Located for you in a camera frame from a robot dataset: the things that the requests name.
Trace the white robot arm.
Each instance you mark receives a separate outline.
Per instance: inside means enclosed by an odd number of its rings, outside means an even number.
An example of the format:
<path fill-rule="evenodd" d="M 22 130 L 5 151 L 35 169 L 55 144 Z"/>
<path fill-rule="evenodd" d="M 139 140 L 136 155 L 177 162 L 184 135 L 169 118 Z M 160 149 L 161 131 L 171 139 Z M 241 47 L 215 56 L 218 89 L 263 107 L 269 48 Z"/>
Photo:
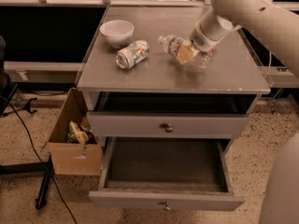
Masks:
<path fill-rule="evenodd" d="M 299 16 L 269 0 L 210 0 L 190 40 L 210 51 L 239 27 L 299 77 Z M 259 224 L 299 224 L 299 133 L 280 150 L 269 176 Z"/>

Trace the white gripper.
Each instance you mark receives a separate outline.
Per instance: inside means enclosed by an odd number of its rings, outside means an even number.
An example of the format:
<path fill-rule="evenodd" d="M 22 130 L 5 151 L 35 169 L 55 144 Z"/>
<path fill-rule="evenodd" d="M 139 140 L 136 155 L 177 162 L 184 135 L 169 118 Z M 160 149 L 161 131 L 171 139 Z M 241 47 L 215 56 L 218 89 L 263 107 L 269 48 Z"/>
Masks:
<path fill-rule="evenodd" d="M 213 50 L 227 36 L 229 31 L 218 24 L 197 23 L 190 34 L 192 44 L 184 45 L 177 54 L 177 60 L 184 64 L 193 59 L 200 51 Z"/>

